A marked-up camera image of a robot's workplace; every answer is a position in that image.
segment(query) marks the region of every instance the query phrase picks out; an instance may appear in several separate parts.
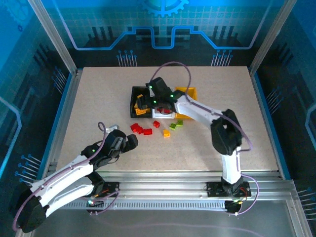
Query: red block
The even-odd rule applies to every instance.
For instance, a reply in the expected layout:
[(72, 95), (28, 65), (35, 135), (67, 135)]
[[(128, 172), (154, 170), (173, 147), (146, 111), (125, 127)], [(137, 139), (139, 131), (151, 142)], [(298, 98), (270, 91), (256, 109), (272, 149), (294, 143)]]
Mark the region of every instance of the red block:
[(138, 127), (139, 127), (138, 123), (134, 123), (130, 128), (132, 129), (133, 132), (137, 132)]
[(144, 132), (144, 129), (142, 127), (138, 127), (137, 132), (138, 134), (142, 134)]
[(160, 122), (154, 121), (154, 127), (159, 128), (160, 127)]
[(147, 136), (147, 135), (152, 135), (153, 134), (153, 130), (150, 128), (150, 129), (144, 129), (144, 135)]

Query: robotic arm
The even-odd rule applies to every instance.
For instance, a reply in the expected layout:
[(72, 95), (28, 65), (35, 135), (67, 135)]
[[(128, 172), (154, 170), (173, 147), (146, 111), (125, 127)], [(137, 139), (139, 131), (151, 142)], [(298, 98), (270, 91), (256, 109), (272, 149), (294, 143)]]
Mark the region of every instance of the robotic arm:
[(13, 192), (10, 213), (15, 217), (25, 200), (33, 195), (23, 206), (16, 221), (22, 231), (28, 233), (40, 226), (55, 210), (77, 198), (107, 196), (109, 193), (106, 192), (105, 181), (95, 170), (113, 158), (118, 159), (121, 153), (133, 150), (137, 145), (138, 140), (134, 134), (126, 136), (120, 130), (113, 130), (106, 137), (100, 152), (88, 162), (83, 161), (99, 149), (98, 142), (86, 147), (77, 158), (52, 175), (31, 186), (21, 183)]
[(242, 134), (227, 120), (228, 118), (239, 126), (234, 112), (216, 110), (195, 101), (183, 91), (171, 91), (162, 78), (156, 78), (146, 86), (150, 95), (137, 98), (137, 105), (141, 109), (164, 108), (187, 115), (210, 128), (212, 144), (222, 156), (223, 189), (230, 196), (235, 193), (242, 184), (243, 178), (239, 157)]

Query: yellow tray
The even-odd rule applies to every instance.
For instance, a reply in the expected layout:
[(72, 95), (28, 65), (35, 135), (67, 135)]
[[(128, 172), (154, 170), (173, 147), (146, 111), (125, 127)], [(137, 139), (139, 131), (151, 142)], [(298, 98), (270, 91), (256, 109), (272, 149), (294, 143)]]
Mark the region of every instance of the yellow tray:
[[(182, 86), (176, 86), (174, 88), (175, 90), (181, 90), (183, 92), (186, 92), (187, 88), (186, 87), (182, 87)], [(189, 90), (188, 90), (188, 95), (194, 99), (194, 100), (197, 100), (197, 89), (195, 87), (189, 87)], [(178, 114), (176, 113), (175, 115), (175, 119), (192, 119), (186, 115), (182, 115), (182, 114)]]

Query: beige tabletop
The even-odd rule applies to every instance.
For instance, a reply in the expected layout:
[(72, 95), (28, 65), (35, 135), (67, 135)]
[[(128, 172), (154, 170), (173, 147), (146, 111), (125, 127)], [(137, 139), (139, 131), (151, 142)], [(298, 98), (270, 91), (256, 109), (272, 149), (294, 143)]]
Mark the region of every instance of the beige tabletop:
[[(246, 67), (189, 67), (192, 86), (197, 88), (197, 100), (219, 110), (235, 112), (241, 127), (254, 149), (242, 153), (242, 170), (277, 170), (275, 156), (259, 109), (257, 98)], [(138, 135), (138, 147), (122, 154), (118, 162), (99, 170), (211, 170), (221, 171), (221, 156), (211, 142), (210, 129), (194, 120), (184, 120), (183, 127), (170, 131), (175, 119), (130, 118), (129, 104), (133, 86), (145, 86), (156, 67), (84, 68), (57, 169), (71, 162), (88, 145), (102, 139), (99, 121), (109, 127), (118, 124), (126, 135), (130, 126), (139, 123), (152, 128), (151, 136)], [(165, 67), (157, 76), (170, 88), (187, 86), (188, 75), (182, 67)], [(243, 139), (243, 148), (248, 144)]]

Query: green block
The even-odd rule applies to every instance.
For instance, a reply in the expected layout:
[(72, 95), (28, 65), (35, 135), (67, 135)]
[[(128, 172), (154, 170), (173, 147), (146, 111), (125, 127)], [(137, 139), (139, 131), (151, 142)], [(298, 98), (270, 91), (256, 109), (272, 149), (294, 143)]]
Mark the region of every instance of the green block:
[(177, 121), (177, 127), (182, 127), (183, 126), (183, 121), (182, 120), (178, 120)]
[(176, 130), (176, 127), (177, 127), (177, 125), (175, 124), (175, 123), (172, 123), (172, 124), (170, 124), (170, 126), (169, 126), (169, 128), (171, 129), (171, 130)]

